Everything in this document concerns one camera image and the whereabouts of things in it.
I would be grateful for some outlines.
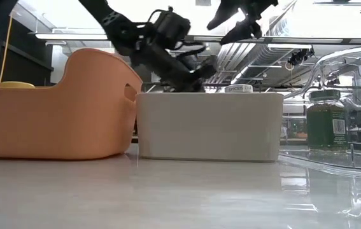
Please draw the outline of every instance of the white table surface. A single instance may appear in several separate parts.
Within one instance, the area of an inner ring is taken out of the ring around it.
[[[0,229],[361,228],[361,178],[284,163],[0,160]]]

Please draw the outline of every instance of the ceiling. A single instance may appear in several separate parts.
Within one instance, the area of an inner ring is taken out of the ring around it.
[[[110,6],[135,22],[144,22],[149,14],[157,9],[173,6],[175,12],[191,21],[191,35],[223,36],[240,15],[213,31],[207,31],[206,25],[213,18],[220,0],[211,0],[211,6],[196,6],[197,0],[108,0]],[[279,0],[280,5],[270,7],[262,14],[263,33],[267,36],[294,38],[361,38],[360,6],[320,6],[315,2],[322,0]],[[99,24],[77,0],[20,0],[14,16],[35,32],[93,33],[102,32]],[[207,83],[250,83],[266,86],[300,85],[307,81],[314,63],[321,57],[343,49],[354,48],[351,45],[313,45],[316,58],[310,58],[301,66],[289,69],[286,65],[292,48],[268,48],[262,44],[236,43],[220,46],[218,43],[206,43],[208,49],[199,60],[208,55],[218,55],[219,72]],[[107,41],[68,41],[66,50],[74,48],[112,48]],[[235,80],[244,71],[244,78],[261,80]]]

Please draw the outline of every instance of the yellow object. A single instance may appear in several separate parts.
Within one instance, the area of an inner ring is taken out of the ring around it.
[[[8,53],[8,44],[9,44],[10,29],[12,28],[12,20],[13,20],[13,17],[12,17],[12,14],[10,13],[8,34],[6,35],[6,43],[5,43],[5,46],[4,46],[2,70],[1,70],[1,75],[0,75],[0,82],[2,82],[2,76],[3,76],[3,71],[4,71],[4,63],[6,62],[6,54]]]
[[[33,84],[17,82],[17,81],[5,81],[1,82],[1,88],[35,88]]]

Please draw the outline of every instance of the white storage container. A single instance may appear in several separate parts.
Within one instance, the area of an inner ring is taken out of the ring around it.
[[[281,94],[149,93],[136,99],[143,158],[278,159]]]

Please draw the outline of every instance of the jar lid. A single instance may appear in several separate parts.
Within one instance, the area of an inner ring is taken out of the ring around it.
[[[340,91],[339,90],[321,90],[311,92],[309,94],[309,100],[311,101],[322,101],[322,100],[339,100]]]

